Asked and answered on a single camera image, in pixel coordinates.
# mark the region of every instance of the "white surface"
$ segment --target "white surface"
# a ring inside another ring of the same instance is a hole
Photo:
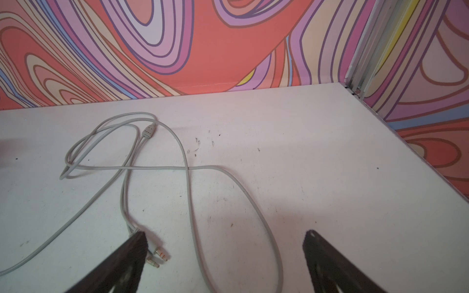
[[[133,111],[171,127],[190,165],[220,165],[244,184],[277,239],[284,292],[312,292],[302,251],[309,229],[390,293],[469,290],[469,204],[339,84],[0,112],[1,269],[36,249],[113,174],[59,181],[69,147],[103,119]],[[110,135],[89,163],[120,164],[132,131]],[[179,152],[158,128],[137,164],[182,165]],[[191,178],[216,286],[272,292],[273,253],[247,199],[219,172]],[[119,247],[127,239],[121,180],[43,252],[0,277],[0,292],[63,292]],[[184,182],[183,171],[133,173],[131,215],[171,256],[159,269],[145,266],[139,292],[207,291]]]

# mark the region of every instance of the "colorful wall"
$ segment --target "colorful wall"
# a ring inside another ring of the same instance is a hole
[[[10,0],[0,109],[343,81],[374,0]]]
[[[469,0],[414,0],[365,102],[469,198]]]

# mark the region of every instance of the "orange wall pattern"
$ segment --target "orange wall pattern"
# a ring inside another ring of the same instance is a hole
[[[469,0],[420,0],[365,102],[469,198]]]
[[[0,109],[343,81],[374,0],[10,0]]]

